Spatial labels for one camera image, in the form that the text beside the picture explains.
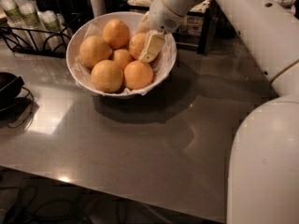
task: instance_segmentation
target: orange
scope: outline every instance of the orange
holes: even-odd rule
[[[92,84],[102,92],[117,92],[123,82],[123,72],[119,65],[111,60],[97,63],[91,73]]]
[[[138,90],[148,86],[153,80],[153,70],[149,63],[133,61],[124,69],[124,86]]]
[[[123,48],[129,43],[130,28],[122,20],[110,20],[103,28],[103,38],[113,49]]]
[[[130,40],[129,51],[135,60],[138,60],[143,48],[145,47],[146,34],[134,34]]]
[[[110,57],[109,44],[99,35],[90,35],[80,45],[79,56],[82,63],[90,69]]]
[[[127,64],[131,63],[134,58],[131,56],[128,49],[116,49],[112,52],[110,60],[114,61],[122,70],[124,70]]]

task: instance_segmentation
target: spice rack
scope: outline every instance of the spice rack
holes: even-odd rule
[[[72,14],[69,22],[60,32],[12,27],[4,21],[0,23],[0,37],[3,38],[12,52],[65,58],[67,45],[72,37],[72,34],[78,29],[79,18],[79,14]],[[42,49],[39,49],[36,45],[33,35],[34,33],[39,33],[46,37],[43,42]],[[49,44],[51,39],[55,39],[56,41],[59,40],[60,42],[55,48],[50,49]]]

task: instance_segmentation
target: gray table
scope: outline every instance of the gray table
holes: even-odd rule
[[[225,222],[234,134],[274,95],[238,41],[179,50],[169,79],[129,100],[92,97],[64,59],[0,44],[0,71],[22,76],[36,102],[20,128],[0,128],[1,166]]]

